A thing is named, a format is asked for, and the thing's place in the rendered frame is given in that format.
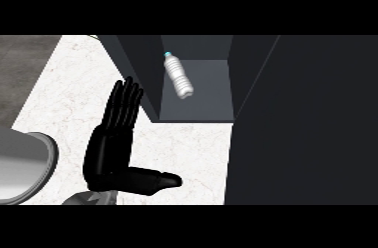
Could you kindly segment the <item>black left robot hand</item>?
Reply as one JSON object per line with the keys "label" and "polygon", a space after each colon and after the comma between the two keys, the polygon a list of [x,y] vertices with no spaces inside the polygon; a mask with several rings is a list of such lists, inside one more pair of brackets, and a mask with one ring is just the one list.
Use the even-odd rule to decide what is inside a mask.
{"label": "black left robot hand", "polygon": [[183,184],[179,175],[130,166],[142,96],[143,89],[132,77],[115,82],[84,155],[83,176],[90,191],[121,191],[152,196]]}

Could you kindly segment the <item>dark grey open cabinet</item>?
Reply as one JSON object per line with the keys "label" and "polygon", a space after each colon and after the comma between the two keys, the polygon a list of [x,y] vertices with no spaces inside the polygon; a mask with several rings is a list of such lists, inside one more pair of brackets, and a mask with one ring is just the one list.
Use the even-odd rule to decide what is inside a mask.
{"label": "dark grey open cabinet", "polygon": [[[250,96],[276,35],[102,35],[123,76],[145,90],[142,107],[154,123],[232,123]],[[194,86],[182,99],[164,68],[179,59]]]}

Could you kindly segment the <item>clear plastic water bottle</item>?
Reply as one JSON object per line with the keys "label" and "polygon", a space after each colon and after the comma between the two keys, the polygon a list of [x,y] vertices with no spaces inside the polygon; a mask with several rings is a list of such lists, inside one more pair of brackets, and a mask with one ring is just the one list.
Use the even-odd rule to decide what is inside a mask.
{"label": "clear plastic water bottle", "polygon": [[170,52],[164,53],[164,57],[166,72],[173,81],[177,96],[180,99],[186,99],[194,95],[194,86],[186,76],[182,62]]}

